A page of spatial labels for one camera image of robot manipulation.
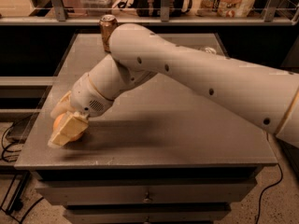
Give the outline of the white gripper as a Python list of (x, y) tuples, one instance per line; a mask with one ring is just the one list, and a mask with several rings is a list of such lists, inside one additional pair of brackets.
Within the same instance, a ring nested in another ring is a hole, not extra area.
[(59, 148), (78, 140), (89, 126), (86, 114), (102, 116), (112, 105), (113, 101), (102, 96), (85, 73), (50, 112), (54, 122), (48, 146)]

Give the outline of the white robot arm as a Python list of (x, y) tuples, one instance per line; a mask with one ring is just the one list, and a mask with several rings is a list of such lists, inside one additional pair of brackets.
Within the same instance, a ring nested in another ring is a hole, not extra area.
[(90, 117), (103, 115), (123, 92), (157, 74), (299, 147), (298, 74), (179, 46), (133, 23), (118, 26), (107, 42), (110, 53), (51, 111), (59, 120), (50, 137), (52, 147), (78, 138)]

